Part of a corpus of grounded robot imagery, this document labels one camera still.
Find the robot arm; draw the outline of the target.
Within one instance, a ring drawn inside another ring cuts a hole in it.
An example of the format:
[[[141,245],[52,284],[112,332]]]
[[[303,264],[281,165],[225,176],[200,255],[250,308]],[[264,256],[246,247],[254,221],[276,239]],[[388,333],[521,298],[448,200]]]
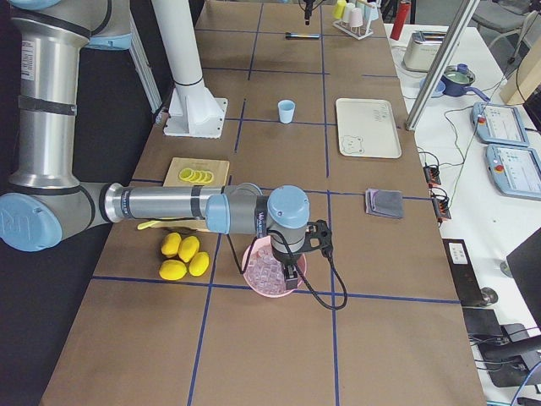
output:
[[[270,236],[287,289],[304,281],[298,265],[317,225],[309,199],[285,185],[264,195],[253,184],[125,187],[80,182],[72,173],[79,53],[131,44],[126,1],[13,1],[22,35],[19,165],[1,198],[1,237],[27,252],[51,248],[88,228],[124,219],[205,221],[213,233]]]

